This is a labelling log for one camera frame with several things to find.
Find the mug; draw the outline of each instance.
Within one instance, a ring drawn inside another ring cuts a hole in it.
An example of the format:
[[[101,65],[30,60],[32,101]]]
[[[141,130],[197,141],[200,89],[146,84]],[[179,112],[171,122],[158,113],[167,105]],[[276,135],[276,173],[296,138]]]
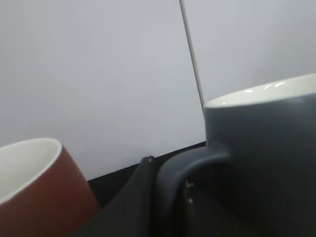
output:
[[[214,99],[204,106],[206,148],[167,161],[157,177],[165,218],[193,171],[228,164],[221,189],[264,236],[316,236],[316,74]]]
[[[0,236],[58,237],[83,225],[100,205],[57,140],[0,148]]]

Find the white wall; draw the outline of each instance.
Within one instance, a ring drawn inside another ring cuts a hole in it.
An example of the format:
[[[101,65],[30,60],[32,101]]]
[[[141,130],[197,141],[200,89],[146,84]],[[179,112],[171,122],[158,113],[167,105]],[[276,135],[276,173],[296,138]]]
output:
[[[64,143],[87,179],[204,140],[177,0],[1,0],[0,145]]]
[[[185,0],[205,101],[316,72],[316,1]]]

